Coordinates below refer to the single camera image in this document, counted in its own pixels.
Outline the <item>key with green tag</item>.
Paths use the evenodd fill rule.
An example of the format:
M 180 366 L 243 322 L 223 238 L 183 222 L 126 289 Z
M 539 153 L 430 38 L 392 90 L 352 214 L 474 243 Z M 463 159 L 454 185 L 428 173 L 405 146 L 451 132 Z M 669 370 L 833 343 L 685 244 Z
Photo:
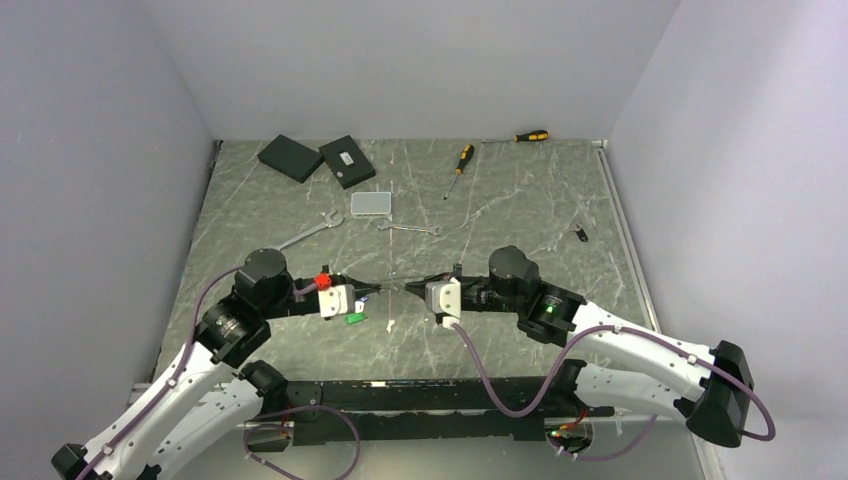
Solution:
M 347 314 L 344 317 L 344 322 L 347 325 L 353 325 L 353 324 L 360 323 L 360 322 L 362 322 L 366 319 L 367 319 L 367 315 L 364 312 L 350 313 L 350 314 Z

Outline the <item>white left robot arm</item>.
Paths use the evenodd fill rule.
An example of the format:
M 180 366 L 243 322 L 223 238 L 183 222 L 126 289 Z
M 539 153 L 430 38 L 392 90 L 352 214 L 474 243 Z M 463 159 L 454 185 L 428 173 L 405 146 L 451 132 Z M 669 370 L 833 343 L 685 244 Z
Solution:
M 273 248 L 251 252 L 228 272 L 234 277 L 230 293 L 207 311 L 195 309 L 181 350 L 138 400 L 88 442 L 67 443 L 52 456 L 61 478 L 150 477 L 157 448 L 226 378 L 247 384 L 247 404 L 258 417 L 279 417 L 290 404 L 287 380 L 268 363 L 249 359 L 270 338 L 270 320 L 310 314 L 329 320 L 354 312 L 356 300 L 381 289 L 327 270 L 295 279 L 284 254 Z

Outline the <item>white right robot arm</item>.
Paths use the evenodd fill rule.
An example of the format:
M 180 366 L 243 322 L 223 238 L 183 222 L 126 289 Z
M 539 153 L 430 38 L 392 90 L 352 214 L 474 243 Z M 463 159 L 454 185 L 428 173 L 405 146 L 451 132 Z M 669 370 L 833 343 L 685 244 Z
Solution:
M 750 407 L 764 407 L 744 351 L 722 341 L 715 347 L 690 343 L 640 327 L 585 297 L 542 279 L 539 265 L 514 245 L 495 250 L 485 276 L 465 276 L 456 265 L 406 284 L 438 324 L 460 335 L 495 408 L 511 418 L 537 411 L 551 392 L 557 411 L 574 415 L 598 407 L 620 407 L 682 422 L 714 445 L 737 448 L 743 439 L 770 441 L 746 428 Z M 512 313 L 517 328 L 541 344 L 560 347 L 539 391 L 512 409 L 498 396 L 482 359 L 460 324 L 465 312 Z

